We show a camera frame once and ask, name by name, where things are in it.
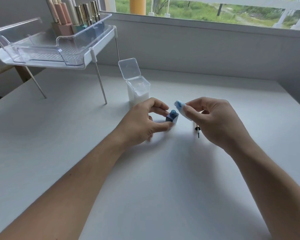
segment hand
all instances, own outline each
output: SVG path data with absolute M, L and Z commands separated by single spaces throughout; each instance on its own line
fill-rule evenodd
M 125 147 L 131 147 L 150 139 L 156 132 L 164 132 L 171 128 L 172 122 L 155 123 L 150 112 L 166 117 L 168 105 L 156 98 L 138 103 L 123 117 L 113 133 L 120 137 Z
M 227 100 L 201 97 L 186 103 L 184 112 L 192 119 L 204 136 L 229 152 L 251 142 L 248 131 Z

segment white wipe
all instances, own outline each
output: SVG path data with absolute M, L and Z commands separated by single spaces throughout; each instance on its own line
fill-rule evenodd
M 191 119 L 189 119 L 187 116 L 186 116 L 186 113 L 184 112 L 183 110 L 183 107 L 185 106 L 185 104 L 179 100 L 177 100 L 174 105 L 176 106 L 176 109 L 179 111 L 179 113 L 181 115 L 183 115 L 184 117 L 186 117 L 188 120 L 192 121 Z

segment person's left hand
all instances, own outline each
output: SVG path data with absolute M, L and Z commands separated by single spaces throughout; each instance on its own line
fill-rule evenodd
M 138 103 L 133 106 L 123 117 L 118 126 L 113 130 L 113 134 L 122 140 L 125 147 L 131 147 L 150 139 L 156 132 L 164 132 L 171 128 L 172 122 L 153 122 L 150 112 L 166 117 L 169 112 L 168 105 L 156 98 Z

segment blue nail polish bottle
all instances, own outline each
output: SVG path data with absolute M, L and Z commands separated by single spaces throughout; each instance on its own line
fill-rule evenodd
M 176 124 L 176 122 L 178 120 L 178 116 L 179 116 L 179 114 L 174 109 L 172 109 L 171 112 L 166 117 L 166 122 L 170 121 L 170 122 L 173 122 L 174 124 Z

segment window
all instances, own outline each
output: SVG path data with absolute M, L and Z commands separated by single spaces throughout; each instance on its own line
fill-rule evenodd
M 300 30 L 300 0 L 100 0 L 100 5 L 108 12 Z

